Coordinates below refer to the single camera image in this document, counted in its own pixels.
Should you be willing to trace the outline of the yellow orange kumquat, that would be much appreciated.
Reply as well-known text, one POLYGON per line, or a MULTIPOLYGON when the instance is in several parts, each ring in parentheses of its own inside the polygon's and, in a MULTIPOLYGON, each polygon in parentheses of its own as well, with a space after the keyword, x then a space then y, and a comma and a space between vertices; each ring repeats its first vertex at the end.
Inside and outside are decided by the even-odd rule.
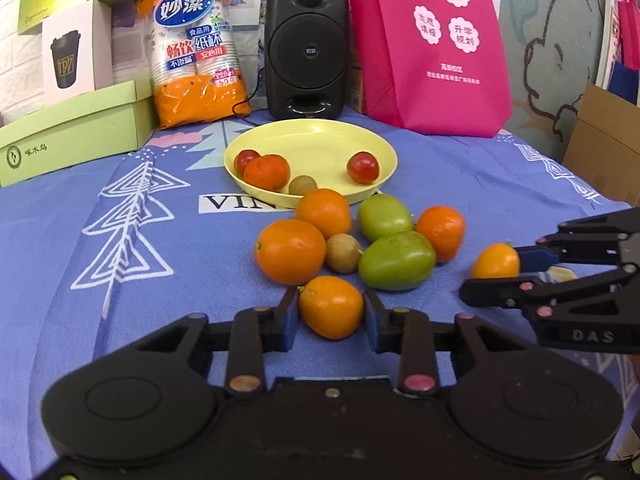
POLYGON ((364 304, 361 292, 348 281, 320 275, 300 289, 298 310, 303 321, 317 335, 340 340, 358 330, 364 304))
POLYGON ((485 248, 474 262, 472 278, 515 278, 521 272, 521 260, 508 244, 496 243, 485 248))

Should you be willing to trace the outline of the large green fruit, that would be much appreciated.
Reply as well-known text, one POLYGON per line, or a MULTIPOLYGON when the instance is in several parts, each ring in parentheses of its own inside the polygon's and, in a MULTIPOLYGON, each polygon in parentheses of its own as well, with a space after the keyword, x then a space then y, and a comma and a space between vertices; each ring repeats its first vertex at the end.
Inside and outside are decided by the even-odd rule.
POLYGON ((371 288, 401 292, 428 280, 436 260, 435 249, 425 236, 406 231, 373 242, 359 260, 358 273, 371 288))

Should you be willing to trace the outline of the large orange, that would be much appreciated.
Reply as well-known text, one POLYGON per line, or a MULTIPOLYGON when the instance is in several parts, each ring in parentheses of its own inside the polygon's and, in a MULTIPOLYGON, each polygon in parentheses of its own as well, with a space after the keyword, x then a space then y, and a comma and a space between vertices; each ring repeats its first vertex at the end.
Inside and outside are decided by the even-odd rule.
POLYGON ((278 220, 259 233, 254 258, 271 281, 303 285, 320 272, 326 258, 326 239, 308 222, 278 220))

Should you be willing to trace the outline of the small brown kiwi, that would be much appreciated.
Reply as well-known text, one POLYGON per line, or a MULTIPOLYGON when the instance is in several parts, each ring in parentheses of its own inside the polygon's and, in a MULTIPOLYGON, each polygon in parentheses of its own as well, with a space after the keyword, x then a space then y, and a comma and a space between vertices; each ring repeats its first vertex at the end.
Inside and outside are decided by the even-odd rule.
POLYGON ((326 265, 341 274, 351 274, 358 269, 362 248, 355 237, 338 233, 326 241, 326 265))

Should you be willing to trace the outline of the dark orange tangerine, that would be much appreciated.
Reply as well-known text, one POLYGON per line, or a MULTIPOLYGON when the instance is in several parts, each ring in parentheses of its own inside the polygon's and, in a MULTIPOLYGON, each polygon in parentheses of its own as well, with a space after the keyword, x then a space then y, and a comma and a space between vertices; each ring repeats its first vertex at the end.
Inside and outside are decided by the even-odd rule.
POLYGON ((259 156, 249 162, 243 179, 255 188, 279 192, 291 177, 291 167, 284 157, 277 154, 259 156))

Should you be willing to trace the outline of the red cherry tomato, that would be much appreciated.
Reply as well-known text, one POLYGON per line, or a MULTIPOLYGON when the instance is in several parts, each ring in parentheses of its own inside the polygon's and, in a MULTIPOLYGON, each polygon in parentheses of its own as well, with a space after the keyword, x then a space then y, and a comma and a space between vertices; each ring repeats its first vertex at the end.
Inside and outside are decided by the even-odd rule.
POLYGON ((372 184, 380 175, 378 160, 369 152, 358 152, 352 155, 346 169, 349 177, 360 184, 372 184))

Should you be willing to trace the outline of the dark red tomato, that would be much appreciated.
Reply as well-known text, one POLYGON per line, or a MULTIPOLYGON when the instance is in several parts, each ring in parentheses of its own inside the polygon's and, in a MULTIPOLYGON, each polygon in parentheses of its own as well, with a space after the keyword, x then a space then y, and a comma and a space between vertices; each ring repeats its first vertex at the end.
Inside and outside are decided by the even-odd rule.
POLYGON ((235 159, 233 161, 233 168, 235 171, 235 174, 243 179, 244 178, 244 172, 246 167, 248 166, 248 164, 250 162, 252 162, 255 159, 258 159, 260 157, 260 154, 258 153, 258 151, 255 150, 242 150, 240 151, 236 156, 235 159))

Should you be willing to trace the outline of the cardboard box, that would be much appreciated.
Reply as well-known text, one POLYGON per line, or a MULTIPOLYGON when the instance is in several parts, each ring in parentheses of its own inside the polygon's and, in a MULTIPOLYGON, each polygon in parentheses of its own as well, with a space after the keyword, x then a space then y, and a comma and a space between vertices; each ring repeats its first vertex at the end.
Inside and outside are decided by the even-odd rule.
POLYGON ((640 110, 588 84, 563 165, 610 200, 637 206, 640 195, 640 110))

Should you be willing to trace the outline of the pink shopping bag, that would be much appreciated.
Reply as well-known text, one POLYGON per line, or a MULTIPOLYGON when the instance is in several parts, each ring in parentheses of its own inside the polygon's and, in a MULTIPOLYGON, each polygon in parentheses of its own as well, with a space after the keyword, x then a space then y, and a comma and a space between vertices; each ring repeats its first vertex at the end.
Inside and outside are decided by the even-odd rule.
POLYGON ((511 115, 492 0, 350 0, 363 114, 422 134, 491 138, 511 115))

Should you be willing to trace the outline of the green shoe box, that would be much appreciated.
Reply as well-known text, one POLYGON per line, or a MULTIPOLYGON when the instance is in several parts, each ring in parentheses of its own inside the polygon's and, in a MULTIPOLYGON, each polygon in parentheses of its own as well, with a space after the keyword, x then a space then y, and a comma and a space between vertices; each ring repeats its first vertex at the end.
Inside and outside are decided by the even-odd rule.
POLYGON ((1 128, 1 185, 135 151, 156 128, 149 78, 74 96, 1 128))

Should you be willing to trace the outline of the paper cups package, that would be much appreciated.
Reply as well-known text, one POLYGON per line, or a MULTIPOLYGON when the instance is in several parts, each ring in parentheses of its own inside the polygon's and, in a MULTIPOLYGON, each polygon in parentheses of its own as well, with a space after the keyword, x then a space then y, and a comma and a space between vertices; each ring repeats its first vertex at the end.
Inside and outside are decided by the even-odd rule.
POLYGON ((250 114, 231 0, 138 0, 160 128, 250 114))

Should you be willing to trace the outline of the black speaker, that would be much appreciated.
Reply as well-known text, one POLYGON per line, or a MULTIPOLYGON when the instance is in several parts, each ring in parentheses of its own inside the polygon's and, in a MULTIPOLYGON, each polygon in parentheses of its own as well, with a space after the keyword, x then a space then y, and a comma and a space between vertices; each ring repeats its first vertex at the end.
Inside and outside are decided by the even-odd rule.
POLYGON ((274 119, 340 116, 348 62, 348 0, 267 0, 265 84, 274 119))

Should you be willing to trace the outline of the white cup box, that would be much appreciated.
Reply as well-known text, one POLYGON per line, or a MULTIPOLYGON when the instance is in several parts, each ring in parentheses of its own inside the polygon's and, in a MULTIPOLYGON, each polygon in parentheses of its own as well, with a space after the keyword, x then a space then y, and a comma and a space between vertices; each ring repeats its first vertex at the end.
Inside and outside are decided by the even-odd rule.
POLYGON ((99 0, 85 0, 45 18, 42 68, 45 106, 111 86, 111 8, 99 0))

